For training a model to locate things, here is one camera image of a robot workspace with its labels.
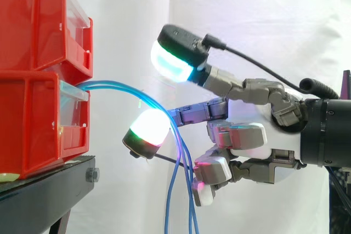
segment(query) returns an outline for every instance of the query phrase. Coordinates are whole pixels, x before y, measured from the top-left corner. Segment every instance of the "red storage bin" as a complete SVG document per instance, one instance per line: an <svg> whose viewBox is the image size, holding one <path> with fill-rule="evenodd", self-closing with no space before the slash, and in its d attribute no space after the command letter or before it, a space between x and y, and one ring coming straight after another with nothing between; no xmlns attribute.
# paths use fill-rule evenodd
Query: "red storage bin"
<svg viewBox="0 0 351 234"><path fill-rule="evenodd" d="M0 71L0 182L89 150L89 93L54 72Z"/></svg>
<svg viewBox="0 0 351 234"><path fill-rule="evenodd" d="M0 70L92 77L92 20L76 0L0 0Z"/></svg>

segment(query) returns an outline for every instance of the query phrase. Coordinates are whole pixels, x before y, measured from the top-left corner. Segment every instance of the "white backdrop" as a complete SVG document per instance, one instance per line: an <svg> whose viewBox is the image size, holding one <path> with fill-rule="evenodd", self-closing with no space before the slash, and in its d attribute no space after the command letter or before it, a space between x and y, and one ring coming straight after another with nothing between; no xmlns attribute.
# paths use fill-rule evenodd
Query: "white backdrop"
<svg viewBox="0 0 351 234"><path fill-rule="evenodd" d="M192 84L174 85L150 62L163 24L200 36L212 33L299 83L314 77L339 91L346 56L339 34L339 0L78 0L94 20L94 79L113 79L143 89L166 108L210 99ZM238 78L271 78L224 52L210 63ZM71 233L163 233L165 199L173 165L132 158L121 140L145 109L130 95L92 92L90 152L100 181L71 212ZM205 124L181 133L193 159L212 146ZM169 136L160 153L176 156ZM180 171L172 197L170 233L187 233L188 201ZM277 185L241 180L217 192L214 204L198 208L200 232L327 234L328 183L323 169L309 166Z"/></svg>

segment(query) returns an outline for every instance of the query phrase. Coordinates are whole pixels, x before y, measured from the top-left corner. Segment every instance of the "black table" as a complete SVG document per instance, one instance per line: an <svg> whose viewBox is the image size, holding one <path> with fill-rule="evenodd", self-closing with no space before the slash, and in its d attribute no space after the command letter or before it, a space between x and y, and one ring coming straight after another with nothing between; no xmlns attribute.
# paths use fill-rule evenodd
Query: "black table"
<svg viewBox="0 0 351 234"><path fill-rule="evenodd" d="M0 183L0 233L65 233L71 208L98 179L95 157L79 156L36 177Z"/></svg>

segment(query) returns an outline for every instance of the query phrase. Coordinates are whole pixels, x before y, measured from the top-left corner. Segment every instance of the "blue cable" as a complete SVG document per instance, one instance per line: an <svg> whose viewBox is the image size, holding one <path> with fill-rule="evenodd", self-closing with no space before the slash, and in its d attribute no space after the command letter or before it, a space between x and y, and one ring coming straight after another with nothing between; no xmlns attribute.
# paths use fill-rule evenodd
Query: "blue cable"
<svg viewBox="0 0 351 234"><path fill-rule="evenodd" d="M168 193L167 193L166 216L165 216L165 234L168 234L169 208L170 208L170 203L171 203L171 194L172 194L174 181L175 181L177 170L178 170L179 163L180 163L180 158L183 159L186 184L188 187L188 194L189 194L189 233L191 233L191 230L192 230L191 221L192 221L192 218L194 218L195 232L196 232L196 234L198 234L199 230L198 230L198 225L197 225L197 220L196 220L193 193L191 190L191 182L193 181L192 161L191 161L189 150L186 147L186 144L184 143L182 137L180 136L178 127L177 127L176 123L174 122L173 118L169 115L169 113L157 101L155 101L153 98L149 97L147 94L145 94L145 93L143 93L143 92L141 92L141 91L139 91L131 86L123 84L123 83L114 82L114 81L90 81L90 82L82 83L82 84L78 85L78 87L81 89L84 89L84 90L114 89L114 90L120 90L123 92L127 92L127 93L130 93L130 94L142 99L150 107L158 108L158 109L162 110L168 116L168 118L171 122L172 133L175 136L176 143L177 143L177 162L176 162L174 170L173 170L171 182L169 184ZM190 179L189 179L189 173L188 173L188 169L187 169L184 150L188 156L189 167L191 168Z"/></svg>
<svg viewBox="0 0 351 234"><path fill-rule="evenodd" d="M190 182L193 183L193 180L194 180L193 162L191 160L191 155L190 155L190 152L188 150L188 147L186 146L186 144L185 144L183 139L182 139L182 142L183 142L184 150L185 150L186 155L187 155L188 160L189 160ZM195 213L194 202L191 203L191 201L189 200L189 229L191 229L191 230L192 230L192 225L191 225L192 217L193 217L193 220L194 220L195 233L199 234L199 226L197 224L197 218L196 218L196 213Z"/></svg>

